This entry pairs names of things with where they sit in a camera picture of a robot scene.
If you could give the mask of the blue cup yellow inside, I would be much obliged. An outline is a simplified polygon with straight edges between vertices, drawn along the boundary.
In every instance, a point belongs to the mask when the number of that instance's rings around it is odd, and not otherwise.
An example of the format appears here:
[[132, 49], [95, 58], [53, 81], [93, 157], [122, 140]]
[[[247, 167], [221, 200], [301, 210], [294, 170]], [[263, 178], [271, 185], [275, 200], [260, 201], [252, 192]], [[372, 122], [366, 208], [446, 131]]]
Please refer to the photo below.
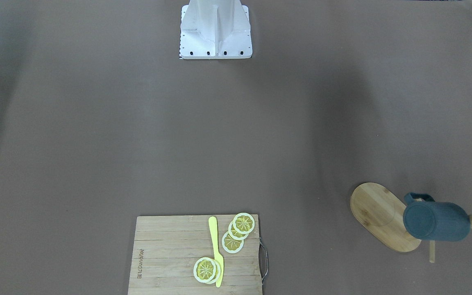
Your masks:
[[420, 240], [461, 241], [470, 233], [470, 217], [461, 206], [435, 202], [428, 194], [408, 193], [403, 223], [406, 231]]

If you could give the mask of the wooden cup rack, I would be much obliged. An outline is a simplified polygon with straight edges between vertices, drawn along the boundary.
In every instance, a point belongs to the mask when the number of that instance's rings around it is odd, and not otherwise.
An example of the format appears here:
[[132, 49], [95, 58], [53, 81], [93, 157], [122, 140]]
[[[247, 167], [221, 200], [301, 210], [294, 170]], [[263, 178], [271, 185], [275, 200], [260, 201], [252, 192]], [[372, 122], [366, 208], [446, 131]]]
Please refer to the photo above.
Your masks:
[[[400, 253], [416, 250], [422, 241], [405, 229], [403, 214], [405, 200], [401, 201], [385, 186], [367, 182], [357, 186], [350, 197], [350, 209], [356, 220], [386, 247]], [[470, 225], [472, 231], [472, 214]], [[435, 243], [429, 242], [429, 261], [435, 262]]]

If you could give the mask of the lemon slice front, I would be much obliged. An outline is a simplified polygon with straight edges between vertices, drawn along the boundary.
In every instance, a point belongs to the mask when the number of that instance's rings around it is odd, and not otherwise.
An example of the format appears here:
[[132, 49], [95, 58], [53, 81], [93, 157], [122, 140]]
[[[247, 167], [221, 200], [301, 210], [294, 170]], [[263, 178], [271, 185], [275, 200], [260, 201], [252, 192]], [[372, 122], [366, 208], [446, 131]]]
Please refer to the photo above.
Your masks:
[[241, 235], [251, 233], [256, 225], [254, 217], [249, 213], [238, 213], [232, 220], [233, 228]]

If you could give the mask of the yellow plastic knife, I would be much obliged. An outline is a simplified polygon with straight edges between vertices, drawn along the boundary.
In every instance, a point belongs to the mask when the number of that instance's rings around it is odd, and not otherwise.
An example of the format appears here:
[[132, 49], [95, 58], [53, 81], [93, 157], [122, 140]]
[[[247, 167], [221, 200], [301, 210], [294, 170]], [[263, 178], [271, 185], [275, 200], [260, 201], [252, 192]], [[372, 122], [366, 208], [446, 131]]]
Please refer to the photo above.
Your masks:
[[215, 216], [210, 216], [208, 218], [208, 225], [209, 225], [209, 232], [211, 235], [211, 242], [212, 242], [212, 248], [213, 248], [213, 255], [215, 261], [220, 265], [220, 276], [216, 280], [216, 287], [220, 288], [223, 280], [223, 275], [224, 275], [224, 258], [220, 253], [219, 250], [219, 230], [218, 230], [218, 220], [217, 217]]

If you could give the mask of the lemon slice middle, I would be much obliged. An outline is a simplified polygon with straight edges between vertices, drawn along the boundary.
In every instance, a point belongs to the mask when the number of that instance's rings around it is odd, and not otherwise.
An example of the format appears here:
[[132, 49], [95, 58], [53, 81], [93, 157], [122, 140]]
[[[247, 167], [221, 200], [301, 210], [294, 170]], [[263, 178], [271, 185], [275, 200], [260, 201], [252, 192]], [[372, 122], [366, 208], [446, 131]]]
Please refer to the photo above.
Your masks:
[[228, 233], [229, 233], [229, 236], [234, 239], [234, 240], [237, 240], [237, 241], [242, 241], [244, 239], [246, 239], [248, 237], [249, 234], [242, 234], [242, 233], [239, 233], [236, 228], [234, 227], [234, 222], [231, 222], [228, 226]]

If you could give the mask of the bamboo cutting board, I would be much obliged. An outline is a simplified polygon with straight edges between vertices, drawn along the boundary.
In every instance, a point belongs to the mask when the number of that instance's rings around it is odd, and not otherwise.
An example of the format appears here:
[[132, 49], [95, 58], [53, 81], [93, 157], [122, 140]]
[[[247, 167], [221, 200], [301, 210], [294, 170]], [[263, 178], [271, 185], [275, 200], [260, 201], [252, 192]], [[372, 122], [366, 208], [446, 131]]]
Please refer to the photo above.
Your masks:
[[224, 258], [220, 288], [203, 284], [193, 276], [195, 262], [214, 259], [209, 215], [139, 216], [136, 219], [129, 295], [261, 295], [268, 258], [263, 248], [259, 216], [253, 214], [255, 228], [244, 239], [240, 252], [230, 254], [222, 247], [222, 237], [234, 219], [216, 215], [219, 250]]

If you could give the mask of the lemon slice single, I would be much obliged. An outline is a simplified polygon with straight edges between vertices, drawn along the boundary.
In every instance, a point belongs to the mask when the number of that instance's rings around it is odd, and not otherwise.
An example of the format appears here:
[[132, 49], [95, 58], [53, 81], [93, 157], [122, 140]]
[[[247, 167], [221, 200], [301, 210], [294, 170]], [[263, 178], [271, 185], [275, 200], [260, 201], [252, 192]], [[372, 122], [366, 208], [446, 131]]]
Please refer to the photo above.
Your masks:
[[221, 277], [221, 264], [207, 256], [198, 259], [193, 267], [193, 276], [203, 284], [214, 284]]

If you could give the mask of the white pedestal column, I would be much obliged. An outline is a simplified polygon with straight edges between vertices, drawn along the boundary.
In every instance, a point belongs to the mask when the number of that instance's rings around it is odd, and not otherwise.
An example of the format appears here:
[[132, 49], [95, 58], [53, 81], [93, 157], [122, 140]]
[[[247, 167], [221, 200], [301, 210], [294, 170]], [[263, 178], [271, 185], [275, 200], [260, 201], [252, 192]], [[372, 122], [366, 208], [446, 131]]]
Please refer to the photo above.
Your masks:
[[253, 56], [249, 8], [239, 0], [191, 0], [181, 8], [181, 59]]

